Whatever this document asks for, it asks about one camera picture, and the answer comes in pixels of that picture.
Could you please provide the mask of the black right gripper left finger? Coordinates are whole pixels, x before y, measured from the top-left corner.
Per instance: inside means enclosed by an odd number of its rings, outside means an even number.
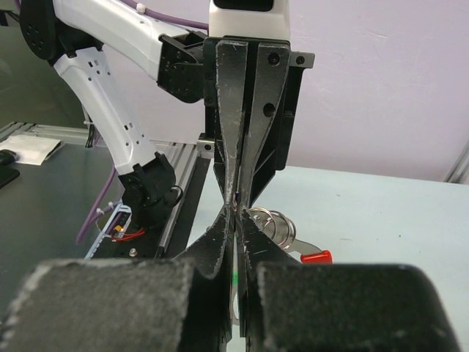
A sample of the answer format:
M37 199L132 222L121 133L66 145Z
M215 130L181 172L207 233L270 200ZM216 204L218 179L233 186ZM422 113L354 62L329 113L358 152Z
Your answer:
M170 260L48 260L1 326L3 351L225 351L231 240L226 212Z

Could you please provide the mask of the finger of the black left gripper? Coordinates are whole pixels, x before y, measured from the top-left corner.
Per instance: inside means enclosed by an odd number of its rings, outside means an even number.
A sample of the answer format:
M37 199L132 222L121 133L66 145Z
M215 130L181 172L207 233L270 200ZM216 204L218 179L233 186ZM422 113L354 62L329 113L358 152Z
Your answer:
M256 57L251 116L241 160L241 208L249 208L256 163L273 124L287 79L290 46L260 43Z
M215 88L224 147L224 202L231 211L236 210L247 58L246 42L220 40L215 46Z

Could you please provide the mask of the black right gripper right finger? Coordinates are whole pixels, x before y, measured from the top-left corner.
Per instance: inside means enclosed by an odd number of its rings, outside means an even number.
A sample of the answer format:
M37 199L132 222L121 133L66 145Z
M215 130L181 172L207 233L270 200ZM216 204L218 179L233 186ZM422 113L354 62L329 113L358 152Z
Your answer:
M435 286L402 264L302 264L243 212L240 335L248 351L458 351Z

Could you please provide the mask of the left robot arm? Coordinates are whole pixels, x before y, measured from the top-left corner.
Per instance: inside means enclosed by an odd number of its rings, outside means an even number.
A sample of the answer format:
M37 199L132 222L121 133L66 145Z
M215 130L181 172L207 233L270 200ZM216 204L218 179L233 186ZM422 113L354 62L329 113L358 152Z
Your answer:
M135 1L22 1L22 35L75 93L103 137L131 209L130 232L166 218L181 190L174 169L144 135L108 69L105 47L137 64L185 103L203 101L221 135L226 225L250 208L262 148L284 105L292 61L287 1L211 1L208 23L159 15Z

